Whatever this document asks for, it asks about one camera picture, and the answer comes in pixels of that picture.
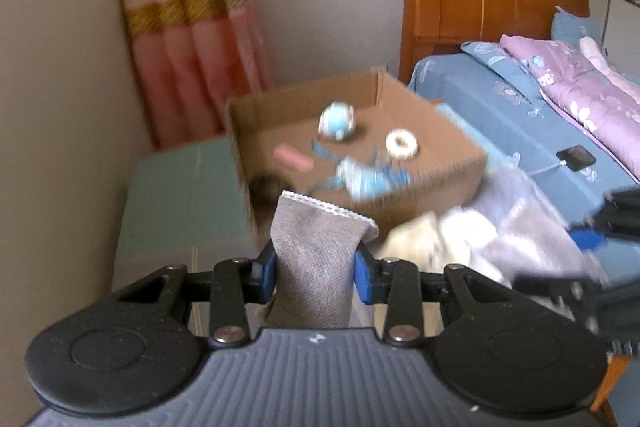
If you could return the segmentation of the blue embroidered pouch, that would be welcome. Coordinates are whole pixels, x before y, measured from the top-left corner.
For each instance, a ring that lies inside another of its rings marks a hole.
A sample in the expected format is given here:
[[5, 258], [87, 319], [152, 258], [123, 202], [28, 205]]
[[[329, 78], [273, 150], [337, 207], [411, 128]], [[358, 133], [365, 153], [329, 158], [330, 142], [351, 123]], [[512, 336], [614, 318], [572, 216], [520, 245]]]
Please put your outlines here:
[[337, 165], [336, 175], [354, 202], [369, 202], [411, 183], [410, 173], [404, 168], [367, 165], [351, 157], [346, 157]]

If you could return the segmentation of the blue tassel ornament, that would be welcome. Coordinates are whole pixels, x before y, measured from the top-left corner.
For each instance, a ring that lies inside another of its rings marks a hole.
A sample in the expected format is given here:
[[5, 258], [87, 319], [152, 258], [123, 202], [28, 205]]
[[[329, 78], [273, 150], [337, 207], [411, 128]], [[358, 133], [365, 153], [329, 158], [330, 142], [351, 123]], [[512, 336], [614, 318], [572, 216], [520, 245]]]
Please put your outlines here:
[[337, 156], [319, 141], [311, 142], [314, 155], [328, 160], [335, 173], [324, 181], [311, 185], [306, 194], [320, 190], [345, 190], [353, 200], [369, 200], [393, 191], [393, 183], [386, 167], [378, 167], [375, 162], [358, 161], [350, 156]]

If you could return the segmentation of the pink nail file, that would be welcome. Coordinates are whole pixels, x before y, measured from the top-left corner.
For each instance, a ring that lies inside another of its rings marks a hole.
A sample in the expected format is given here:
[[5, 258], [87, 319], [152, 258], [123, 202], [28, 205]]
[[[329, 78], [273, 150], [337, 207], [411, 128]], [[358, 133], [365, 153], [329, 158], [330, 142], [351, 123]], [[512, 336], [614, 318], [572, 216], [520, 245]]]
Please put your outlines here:
[[314, 170], [314, 160], [286, 144], [279, 144], [273, 150], [273, 159], [281, 165], [299, 172]]

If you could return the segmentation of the blue white toy figure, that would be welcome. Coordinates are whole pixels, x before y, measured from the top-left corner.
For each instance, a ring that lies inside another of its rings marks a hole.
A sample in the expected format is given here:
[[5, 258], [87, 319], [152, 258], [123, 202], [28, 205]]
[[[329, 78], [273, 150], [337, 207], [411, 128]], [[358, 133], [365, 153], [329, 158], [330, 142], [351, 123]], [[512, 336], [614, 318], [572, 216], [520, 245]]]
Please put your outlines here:
[[318, 122], [318, 135], [321, 139], [343, 142], [352, 136], [355, 129], [355, 109], [350, 104], [332, 102], [323, 109]]

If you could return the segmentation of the yellow printed lens cloth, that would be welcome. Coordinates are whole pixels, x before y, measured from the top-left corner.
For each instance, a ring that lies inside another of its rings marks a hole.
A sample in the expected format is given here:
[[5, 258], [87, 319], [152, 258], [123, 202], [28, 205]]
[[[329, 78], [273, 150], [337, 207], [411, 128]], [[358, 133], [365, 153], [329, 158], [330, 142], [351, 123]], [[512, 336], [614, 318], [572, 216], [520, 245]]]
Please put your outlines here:
[[406, 260], [423, 272], [442, 271], [449, 254], [440, 234], [436, 213], [429, 211], [393, 228], [376, 257]]

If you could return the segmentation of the black smartphone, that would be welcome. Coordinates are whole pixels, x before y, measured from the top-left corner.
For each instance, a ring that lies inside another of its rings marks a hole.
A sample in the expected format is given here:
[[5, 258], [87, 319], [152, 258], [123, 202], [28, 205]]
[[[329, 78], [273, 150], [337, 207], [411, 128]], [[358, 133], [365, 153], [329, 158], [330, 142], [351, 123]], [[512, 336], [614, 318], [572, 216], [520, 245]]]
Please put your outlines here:
[[574, 172], [591, 167], [597, 162], [597, 158], [582, 145], [574, 145], [565, 150], [559, 150], [556, 153], [556, 157], [564, 166]]

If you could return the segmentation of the grey checked table cover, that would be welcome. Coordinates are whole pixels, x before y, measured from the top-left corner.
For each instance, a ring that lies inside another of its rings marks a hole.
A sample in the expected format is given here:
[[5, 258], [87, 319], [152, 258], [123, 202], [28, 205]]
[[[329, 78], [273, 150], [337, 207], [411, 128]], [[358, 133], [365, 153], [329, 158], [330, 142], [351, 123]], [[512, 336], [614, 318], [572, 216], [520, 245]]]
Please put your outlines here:
[[[402, 168], [387, 154], [385, 160], [361, 162]], [[486, 165], [480, 184], [496, 168]], [[163, 265], [184, 265], [192, 272], [203, 272], [224, 259], [253, 256], [271, 241], [271, 222], [284, 191], [297, 193], [273, 174], [260, 176], [249, 186], [242, 184], [230, 135], [143, 161], [134, 174], [122, 217], [115, 286], [124, 287]], [[449, 210], [472, 209], [479, 191], [480, 186], [467, 204]], [[314, 194], [300, 195], [318, 199]], [[437, 218], [449, 210], [436, 213]], [[378, 236], [364, 243], [377, 254], [392, 230], [382, 232], [378, 227]], [[250, 306], [251, 329], [267, 326], [265, 316], [272, 300]], [[360, 303], [352, 285], [348, 326], [378, 326], [381, 321], [381, 309]]]

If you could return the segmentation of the white folded cloth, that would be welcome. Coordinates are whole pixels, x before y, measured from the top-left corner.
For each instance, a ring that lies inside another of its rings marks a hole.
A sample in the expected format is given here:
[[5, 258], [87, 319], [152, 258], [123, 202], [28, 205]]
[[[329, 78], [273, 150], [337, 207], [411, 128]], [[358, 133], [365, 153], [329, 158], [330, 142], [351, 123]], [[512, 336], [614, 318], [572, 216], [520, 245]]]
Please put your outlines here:
[[497, 238], [497, 229], [485, 216], [473, 209], [456, 208], [437, 219], [439, 251], [434, 254], [433, 267], [457, 263], [501, 282], [500, 270], [488, 261], [484, 249]]

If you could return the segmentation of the purple floral quilt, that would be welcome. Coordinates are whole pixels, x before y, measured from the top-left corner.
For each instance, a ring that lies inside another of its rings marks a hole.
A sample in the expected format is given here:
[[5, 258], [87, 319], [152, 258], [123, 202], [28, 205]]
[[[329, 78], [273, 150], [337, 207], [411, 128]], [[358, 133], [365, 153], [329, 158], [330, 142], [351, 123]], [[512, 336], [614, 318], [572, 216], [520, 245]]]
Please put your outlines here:
[[639, 176], [639, 105], [570, 44], [504, 35], [500, 46], [525, 64], [542, 93]]

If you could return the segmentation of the open cardboard box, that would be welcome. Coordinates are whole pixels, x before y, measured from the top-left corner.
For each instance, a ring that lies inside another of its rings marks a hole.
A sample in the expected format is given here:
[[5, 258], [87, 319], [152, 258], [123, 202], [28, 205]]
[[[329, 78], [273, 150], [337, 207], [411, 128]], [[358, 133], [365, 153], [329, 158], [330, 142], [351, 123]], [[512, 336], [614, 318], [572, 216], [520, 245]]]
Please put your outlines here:
[[[411, 183], [401, 191], [371, 202], [354, 202], [345, 190], [320, 190], [314, 197], [373, 219], [382, 232], [429, 211], [443, 213], [467, 204], [476, 194], [487, 155], [465, 133], [387, 72], [360, 72], [308, 80], [234, 98], [227, 106], [227, 124], [239, 177], [249, 186], [273, 174], [295, 192], [335, 173], [334, 166], [311, 150], [318, 138], [322, 110], [332, 102], [355, 109], [356, 130], [343, 143], [324, 142], [337, 156], [359, 161], [385, 160], [385, 139], [395, 129], [410, 131], [418, 153], [402, 163]], [[286, 144], [314, 160], [314, 170], [299, 172], [273, 159], [273, 150]]]

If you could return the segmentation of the blue pillow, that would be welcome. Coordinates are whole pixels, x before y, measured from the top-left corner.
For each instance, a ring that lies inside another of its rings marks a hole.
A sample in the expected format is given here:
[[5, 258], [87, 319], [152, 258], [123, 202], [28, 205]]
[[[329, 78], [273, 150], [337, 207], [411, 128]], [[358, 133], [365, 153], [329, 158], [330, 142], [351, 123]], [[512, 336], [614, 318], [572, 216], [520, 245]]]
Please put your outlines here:
[[600, 34], [594, 20], [591, 17], [576, 16], [557, 5], [551, 24], [551, 39], [564, 41], [578, 50], [579, 41], [585, 37], [599, 42]]

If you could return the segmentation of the pink striped curtain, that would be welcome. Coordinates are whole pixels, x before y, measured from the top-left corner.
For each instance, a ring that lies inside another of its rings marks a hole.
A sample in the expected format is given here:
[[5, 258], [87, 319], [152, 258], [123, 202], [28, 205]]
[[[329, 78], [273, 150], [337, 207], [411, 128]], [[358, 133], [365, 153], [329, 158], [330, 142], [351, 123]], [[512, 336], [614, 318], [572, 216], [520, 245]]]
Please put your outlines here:
[[122, 0], [158, 148], [224, 133], [230, 98], [272, 87], [253, 0]]

